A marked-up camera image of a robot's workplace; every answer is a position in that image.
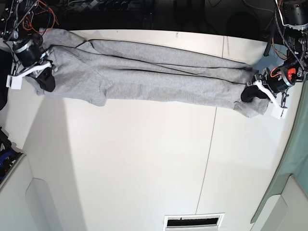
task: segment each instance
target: gray fabric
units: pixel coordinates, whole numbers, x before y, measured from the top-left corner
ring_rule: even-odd
[[[38,95],[86,100],[104,106],[107,99],[179,101],[226,107],[247,117],[263,114],[268,100],[241,101],[255,71],[248,65],[210,55],[126,41],[90,40],[60,29],[44,35],[56,89]]]

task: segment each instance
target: vent grille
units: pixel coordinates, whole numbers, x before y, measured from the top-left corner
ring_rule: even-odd
[[[163,231],[219,228],[224,213],[188,216],[165,216]]]

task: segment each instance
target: white table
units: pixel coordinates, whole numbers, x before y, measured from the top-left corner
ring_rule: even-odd
[[[258,68],[263,42],[170,31],[75,31],[206,53]],[[131,100],[105,107],[44,99],[24,82],[0,112],[10,139],[45,180],[64,230],[160,231],[164,215],[226,213],[220,230],[248,231],[292,129],[301,85],[287,118],[252,119],[224,108]]]

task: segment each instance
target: robotic arm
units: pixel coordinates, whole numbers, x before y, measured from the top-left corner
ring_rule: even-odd
[[[30,76],[35,79],[40,87],[46,91],[55,88],[54,77],[51,70],[55,69],[48,56],[51,50],[42,48],[43,38],[39,31],[29,28],[31,17],[35,11],[52,11],[40,0],[8,0],[0,18],[0,36],[12,53],[14,67],[11,75],[8,75],[6,86],[12,89],[21,89],[22,79]],[[7,44],[13,42],[12,48]],[[17,67],[24,68],[17,73]]]
[[[298,82],[305,82],[308,73],[308,0],[275,1],[277,7],[264,55],[268,55],[272,37],[277,29],[283,44],[288,49],[287,57],[281,66],[271,71],[266,68],[262,74],[256,74],[247,83],[241,99],[243,102],[250,103],[254,97],[269,98],[280,109],[277,117],[282,117],[286,110],[285,102],[289,88]],[[276,101],[278,93],[282,94],[281,102]]]

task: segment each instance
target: green fabric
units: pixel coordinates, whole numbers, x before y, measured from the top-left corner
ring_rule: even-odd
[[[279,166],[251,223],[257,220],[271,196],[282,193],[293,174],[308,193],[308,83],[303,86],[294,125]]]

